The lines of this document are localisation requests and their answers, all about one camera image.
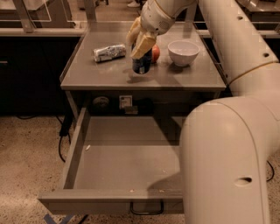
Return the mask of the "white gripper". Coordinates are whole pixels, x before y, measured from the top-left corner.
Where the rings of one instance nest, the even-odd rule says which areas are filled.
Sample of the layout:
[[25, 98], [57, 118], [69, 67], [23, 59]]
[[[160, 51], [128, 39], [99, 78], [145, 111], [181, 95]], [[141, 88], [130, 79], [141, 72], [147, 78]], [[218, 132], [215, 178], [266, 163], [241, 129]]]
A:
[[130, 54], [132, 59], [140, 60], [156, 44], [157, 35], [170, 30], [178, 10], [179, 0], [147, 0], [141, 17], [135, 19], [126, 36], [129, 46], [135, 44]]

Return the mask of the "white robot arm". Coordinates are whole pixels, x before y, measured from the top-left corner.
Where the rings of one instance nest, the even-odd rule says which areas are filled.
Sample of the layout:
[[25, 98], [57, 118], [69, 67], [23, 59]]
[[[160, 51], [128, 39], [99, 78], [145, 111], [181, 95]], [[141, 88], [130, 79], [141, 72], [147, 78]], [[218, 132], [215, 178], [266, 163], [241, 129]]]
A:
[[235, 0], [147, 0], [127, 40], [139, 59], [197, 3], [231, 97], [194, 109], [181, 130], [185, 224], [270, 224], [266, 161], [280, 144], [280, 65]]

